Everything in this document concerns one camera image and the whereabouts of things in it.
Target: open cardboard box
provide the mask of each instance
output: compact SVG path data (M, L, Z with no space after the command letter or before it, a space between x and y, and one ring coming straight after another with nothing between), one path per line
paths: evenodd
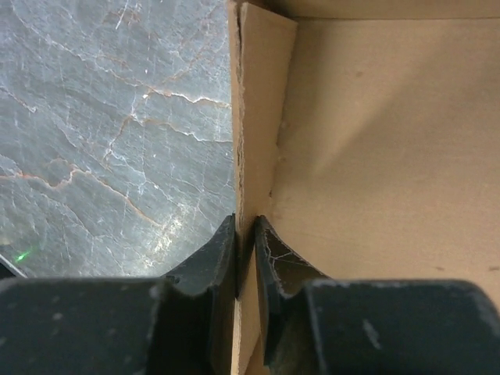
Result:
M500 1L229 10L242 243L264 214L330 277L471 280L499 307ZM254 259L235 319L233 372L266 373Z

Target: gray stone surface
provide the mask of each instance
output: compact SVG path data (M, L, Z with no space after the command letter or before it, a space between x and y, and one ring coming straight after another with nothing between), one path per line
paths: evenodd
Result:
M0 256L160 275L234 210L224 0L2 0Z

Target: brown cardboard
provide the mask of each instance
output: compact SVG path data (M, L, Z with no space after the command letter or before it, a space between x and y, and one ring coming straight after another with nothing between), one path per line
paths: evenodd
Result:
M366 20L298 19L295 36L295 21L233 5L241 238L266 214L331 277L460 278L500 306L500 2L268 6ZM265 373L250 267L235 322L241 374L252 353L248 373Z

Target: cardboard box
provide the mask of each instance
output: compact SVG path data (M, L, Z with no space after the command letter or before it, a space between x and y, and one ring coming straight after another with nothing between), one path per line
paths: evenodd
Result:
M264 214L333 278L500 306L500 2L258 3L229 4L241 243ZM235 316L234 373L265 373L254 259Z

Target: gray marble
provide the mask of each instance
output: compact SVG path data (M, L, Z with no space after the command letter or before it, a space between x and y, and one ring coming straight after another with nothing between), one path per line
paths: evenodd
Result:
M0 256L160 275L234 210L224 0L2 0Z

